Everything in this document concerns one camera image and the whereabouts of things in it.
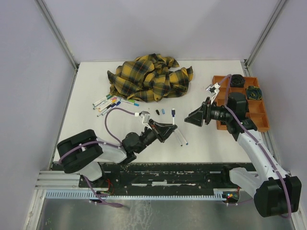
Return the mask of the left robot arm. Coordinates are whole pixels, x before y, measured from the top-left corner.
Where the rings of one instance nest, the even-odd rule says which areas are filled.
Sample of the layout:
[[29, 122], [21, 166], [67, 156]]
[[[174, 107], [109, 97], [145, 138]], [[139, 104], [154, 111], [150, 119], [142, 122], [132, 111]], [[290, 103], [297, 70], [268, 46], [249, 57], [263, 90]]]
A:
[[128, 133], [121, 146], [103, 141], [94, 130], [88, 129], [57, 144], [60, 156], [59, 164], [65, 173], [79, 173], [90, 182], [101, 187], [106, 182], [106, 175], [96, 159], [117, 164], [129, 164], [136, 159], [150, 144], [158, 140], [164, 143], [177, 129], [175, 124], [163, 124], [149, 120], [149, 126], [139, 135]]

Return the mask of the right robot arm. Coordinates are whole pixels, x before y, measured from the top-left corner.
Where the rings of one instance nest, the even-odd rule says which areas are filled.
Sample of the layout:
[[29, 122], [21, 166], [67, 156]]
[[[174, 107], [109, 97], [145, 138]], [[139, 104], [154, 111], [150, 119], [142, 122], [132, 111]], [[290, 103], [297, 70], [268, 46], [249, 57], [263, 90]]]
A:
[[261, 133], [254, 122], [246, 116], [248, 101], [244, 94], [232, 92], [226, 105], [217, 106], [209, 97], [184, 121], [201, 127], [212, 120], [222, 121], [234, 140], [251, 160], [257, 176], [245, 168], [233, 165], [220, 175], [225, 187], [238, 185], [254, 200], [262, 217], [285, 215], [290, 217], [298, 211], [302, 184], [297, 176], [290, 176], [264, 145]]

